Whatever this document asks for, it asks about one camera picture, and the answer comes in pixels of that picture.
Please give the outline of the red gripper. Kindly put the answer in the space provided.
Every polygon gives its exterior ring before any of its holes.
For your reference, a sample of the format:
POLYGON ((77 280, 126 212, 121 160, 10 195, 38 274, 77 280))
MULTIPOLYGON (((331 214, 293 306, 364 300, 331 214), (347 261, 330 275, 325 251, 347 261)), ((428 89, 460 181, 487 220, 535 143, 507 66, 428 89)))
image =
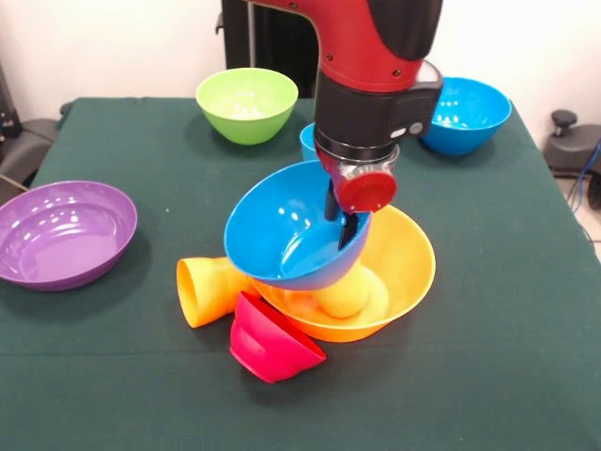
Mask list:
POLYGON ((330 177, 326 193, 324 217, 328 221, 337 219, 344 212, 344 224, 338 242, 343 250, 355 237, 360 212, 381 210, 393 200, 397 182, 393 171, 399 156, 399 146, 381 160, 340 160, 322 149, 316 151, 324 170, 330 177))

